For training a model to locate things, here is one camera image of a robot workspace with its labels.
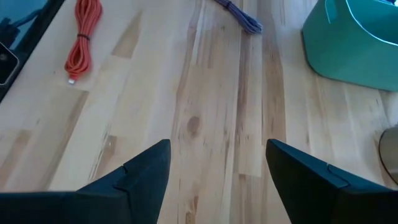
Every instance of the black device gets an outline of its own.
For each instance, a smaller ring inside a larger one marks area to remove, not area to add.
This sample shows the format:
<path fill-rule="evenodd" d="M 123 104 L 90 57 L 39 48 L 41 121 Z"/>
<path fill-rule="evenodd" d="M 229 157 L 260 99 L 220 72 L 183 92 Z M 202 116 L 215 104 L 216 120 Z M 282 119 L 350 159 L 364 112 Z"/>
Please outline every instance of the black device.
<path fill-rule="evenodd" d="M 0 87 L 7 84 L 19 66 L 19 59 L 0 43 Z"/>
<path fill-rule="evenodd" d="M 164 139 L 76 192 L 0 194 L 0 223 L 155 224 L 170 157 Z"/>
<path fill-rule="evenodd" d="M 0 0 L 0 101 L 64 0 Z"/>
<path fill-rule="evenodd" d="M 397 191 L 275 139 L 268 140 L 266 157 L 292 224 L 397 223 Z"/>

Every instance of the wooden floor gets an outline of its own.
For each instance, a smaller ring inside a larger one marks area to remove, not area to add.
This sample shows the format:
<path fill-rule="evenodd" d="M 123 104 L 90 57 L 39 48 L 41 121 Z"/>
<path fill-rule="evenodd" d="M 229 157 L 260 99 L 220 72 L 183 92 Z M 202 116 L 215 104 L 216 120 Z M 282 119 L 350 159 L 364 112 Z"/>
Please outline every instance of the wooden floor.
<path fill-rule="evenodd" d="M 94 67 L 75 86 L 67 0 L 0 104 L 0 189 L 76 190 L 172 140 L 159 223 L 289 223 L 264 146 L 280 139 L 388 187 L 376 154 L 398 95 L 317 76 L 300 29 L 316 0 L 102 0 Z"/>

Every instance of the teal tub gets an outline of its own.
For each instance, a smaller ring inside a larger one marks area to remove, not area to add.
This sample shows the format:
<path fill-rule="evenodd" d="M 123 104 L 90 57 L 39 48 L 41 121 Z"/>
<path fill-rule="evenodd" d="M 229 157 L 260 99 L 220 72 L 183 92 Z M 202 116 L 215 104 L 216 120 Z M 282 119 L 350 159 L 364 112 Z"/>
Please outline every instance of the teal tub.
<path fill-rule="evenodd" d="M 320 75 L 398 91 L 398 7 L 378 0 L 318 0 L 304 23 L 310 66 Z"/>

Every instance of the round metal object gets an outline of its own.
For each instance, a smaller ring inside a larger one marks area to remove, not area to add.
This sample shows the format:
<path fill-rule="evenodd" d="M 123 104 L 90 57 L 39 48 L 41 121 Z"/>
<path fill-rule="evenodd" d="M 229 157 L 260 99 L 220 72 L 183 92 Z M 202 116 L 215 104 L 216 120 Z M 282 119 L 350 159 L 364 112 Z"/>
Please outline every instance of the round metal object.
<path fill-rule="evenodd" d="M 398 127 L 384 131 L 379 141 L 380 160 L 395 183 L 398 182 Z"/>

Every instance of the red cable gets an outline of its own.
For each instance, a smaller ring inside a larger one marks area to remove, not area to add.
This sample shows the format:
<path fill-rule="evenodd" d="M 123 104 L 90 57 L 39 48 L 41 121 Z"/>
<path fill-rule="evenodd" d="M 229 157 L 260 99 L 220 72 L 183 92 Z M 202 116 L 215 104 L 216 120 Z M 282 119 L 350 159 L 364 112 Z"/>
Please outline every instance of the red cable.
<path fill-rule="evenodd" d="M 77 0 L 75 16 L 78 36 L 65 63 L 65 70 L 69 73 L 71 83 L 77 81 L 80 76 L 91 69 L 90 37 L 101 15 L 100 0 Z"/>

